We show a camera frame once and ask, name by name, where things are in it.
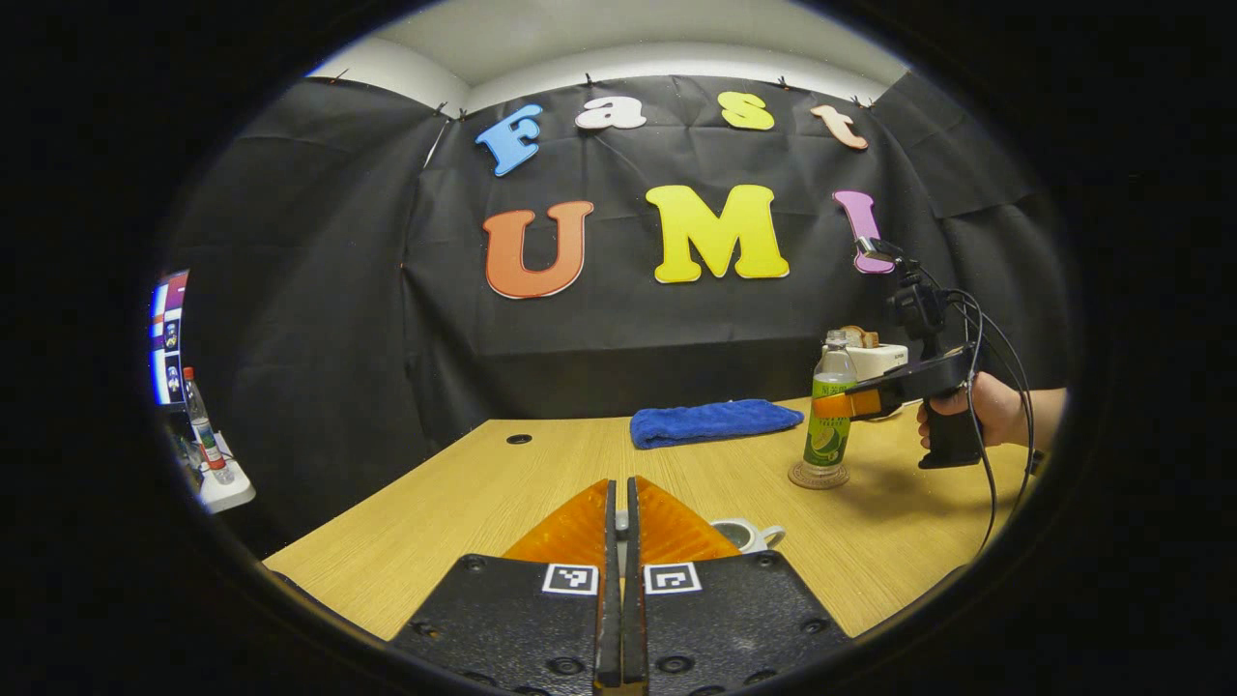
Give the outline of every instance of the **monitor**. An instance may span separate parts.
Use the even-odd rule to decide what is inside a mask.
[[[179,412],[184,407],[184,386],[181,366],[184,321],[184,287],[189,271],[163,276],[151,299],[151,377],[155,401],[161,407]]]

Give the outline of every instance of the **white ceiling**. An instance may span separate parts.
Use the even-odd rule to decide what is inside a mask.
[[[787,0],[447,0],[375,33],[469,85],[583,51],[706,42],[790,53],[884,85],[905,67],[883,49]]]

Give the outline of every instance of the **yellow letter m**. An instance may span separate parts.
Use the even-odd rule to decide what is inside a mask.
[[[730,268],[738,242],[735,272],[741,277],[782,277],[790,272],[777,247],[769,203],[773,192],[763,185],[740,184],[730,189],[721,216],[687,185],[658,185],[644,198],[662,213],[662,265],[653,276],[658,282],[691,282],[700,277],[700,263],[691,260],[688,241],[714,276]]]

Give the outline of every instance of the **black handle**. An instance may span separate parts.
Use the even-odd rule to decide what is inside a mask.
[[[983,452],[983,427],[980,425],[980,436],[976,436],[971,412],[943,417],[933,410],[929,399],[924,399],[924,409],[928,410],[931,450],[919,461],[919,469],[965,467],[980,461]]]

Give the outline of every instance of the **cup handle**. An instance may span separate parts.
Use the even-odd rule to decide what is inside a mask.
[[[785,537],[785,530],[778,525],[767,528],[764,532],[761,533],[761,539],[764,539],[764,544],[768,545],[769,549],[777,546],[778,543],[782,541],[784,537]]]

